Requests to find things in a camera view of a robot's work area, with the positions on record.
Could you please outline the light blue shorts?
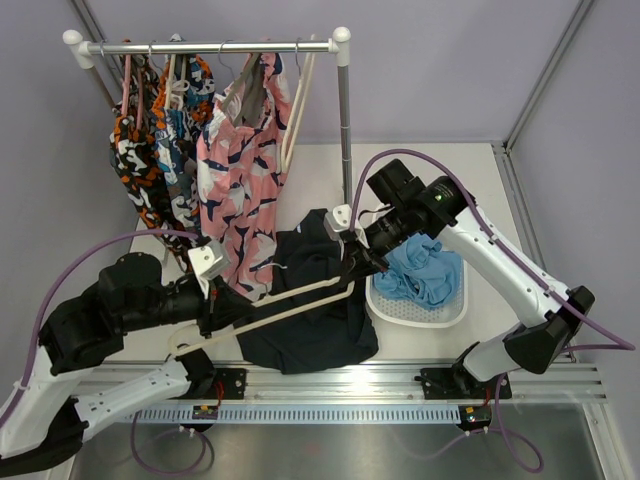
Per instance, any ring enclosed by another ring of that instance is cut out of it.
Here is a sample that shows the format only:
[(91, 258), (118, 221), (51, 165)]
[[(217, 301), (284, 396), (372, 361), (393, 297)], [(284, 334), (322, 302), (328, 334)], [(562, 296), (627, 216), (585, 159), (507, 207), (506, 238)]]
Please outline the light blue shorts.
[(415, 234), (385, 255), (388, 269), (373, 276), (388, 300), (407, 300), (426, 310), (451, 303), (461, 284), (462, 257), (440, 241)]

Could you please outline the cream hanger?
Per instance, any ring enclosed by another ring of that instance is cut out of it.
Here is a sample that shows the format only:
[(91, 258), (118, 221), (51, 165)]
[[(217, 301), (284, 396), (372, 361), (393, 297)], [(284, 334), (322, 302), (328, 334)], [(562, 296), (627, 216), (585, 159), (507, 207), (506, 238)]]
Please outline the cream hanger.
[[(308, 302), (301, 306), (290, 308), (288, 310), (283, 310), (273, 315), (269, 315), (269, 316), (266, 315), (266, 308), (268, 306), (275, 305), (276, 303), (281, 303), (284, 300), (291, 299), (306, 293), (310, 293), (316, 290), (326, 289), (334, 286), (338, 286), (339, 291), (333, 295), (325, 296), (321, 299)], [(197, 330), (197, 328), (196, 328), (196, 325), (193, 324), (193, 325), (188, 325), (186, 327), (183, 327), (179, 330), (176, 330), (167, 340), (168, 352), (172, 357), (178, 358), (180, 356), (184, 356), (188, 353), (192, 353), (197, 350), (203, 350), (203, 349), (212, 347), (213, 345), (216, 345), (220, 342), (224, 342), (227, 339), (237, 337), (239, 335), (243, 335), (253, 330), (257, 330), (257, 329), (266, 327), (268, 325), (274, 324), (276, 322), (288, 319), (292, 316), (306, 313), (307, 311), (314, 310), (314, 309), (341, 301), (343, 299), (346, 299), (352, 295), (354, 289), (355, 289), (354, 281), (348, 282), (346, 284), (342, 284), (341, 279), (339, 277), (334, 277), (329, 280), (322, 280), (322, 281), (305, 285), (293, 290), (286, 291), (281, 294), (270, 296), (268, 298), (254, 302), (252, 304), (255, 310), (250, 313), (250, 316), (257, 317), (256, 321), (253, 321), (239, 328), (234, 328), (233, 330), (228, 330), (226, 327), (224, 327), (222, 333), (213, 334), (212, 337), (209, 339), (201, 340), (192, 345), (180, 347), (178, 345), (178, 341), (182, 339), (184, 335), (194, 333)]]
[(291, 105), (289, 123), (285, 130), (281, 145), (281, 172), (287, 173), (293, 159), (293, 151), (299, 135), (306, 102), (311, 87), (316, 54), (305, 54), (304, 62), (300, 63), (298, 51), (295, 52), (296, 68), (298, 69), (298, 85)]

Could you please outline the dark navy shorts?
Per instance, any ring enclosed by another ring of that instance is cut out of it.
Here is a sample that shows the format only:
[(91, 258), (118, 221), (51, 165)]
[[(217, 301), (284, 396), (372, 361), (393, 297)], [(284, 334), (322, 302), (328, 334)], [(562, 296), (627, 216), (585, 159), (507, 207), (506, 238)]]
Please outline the dark navy shorts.
[[(272, 295), (340, 274), (341, 247), (325, 229), (326, 213), (313, 209), (296, 228), (276, 234)], [(284, 375), (366, 361), (379, 342), (364, 301), (365, 282), (358, 281), (347, 298), (240, 334), (243, 359)]]

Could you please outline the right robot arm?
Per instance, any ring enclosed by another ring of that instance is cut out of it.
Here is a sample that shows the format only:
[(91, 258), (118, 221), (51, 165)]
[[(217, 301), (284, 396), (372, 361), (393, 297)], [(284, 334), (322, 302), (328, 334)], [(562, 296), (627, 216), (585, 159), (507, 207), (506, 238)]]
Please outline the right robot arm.
[(500, 375), (516, 369), (543, 374), (567, 347), (595, 303), (585, 286), (552, 278), (489, 224), (474, 197), (451, 177), (424, 184), (399, 159), (367, 181), (389, 211), (361, 227), (347, 204), (330, 210), (324, 224), (344, 246), (342, 284), (388, 269), (386, 255), (426, 234), (459, 254), (509, 304), (518, 325), (464, 350), (443, 376), (442, 390), (460, 398), (483, 394)]

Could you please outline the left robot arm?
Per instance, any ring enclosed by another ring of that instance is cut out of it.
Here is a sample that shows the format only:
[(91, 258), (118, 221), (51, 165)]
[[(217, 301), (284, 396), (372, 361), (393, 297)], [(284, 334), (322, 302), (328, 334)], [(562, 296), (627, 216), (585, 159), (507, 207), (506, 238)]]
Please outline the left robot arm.
[(49, 315), (36, 337), (32, 373), (18, 390), (22, 397), (2, 411), (2, 477), (54, 468), (122, 417), (166, 399), (201, 399), (213, 391), (216, 369), (198, 349), (109, 390), (75, 393), (107, 357), (123, 350), (131, 332), (195, 321), (208, 337), (254, 311), (220, 277), (210, 295), (202, 293), (192, 274), (169, 284), (161, 277), (154, 256), (126, 254)]

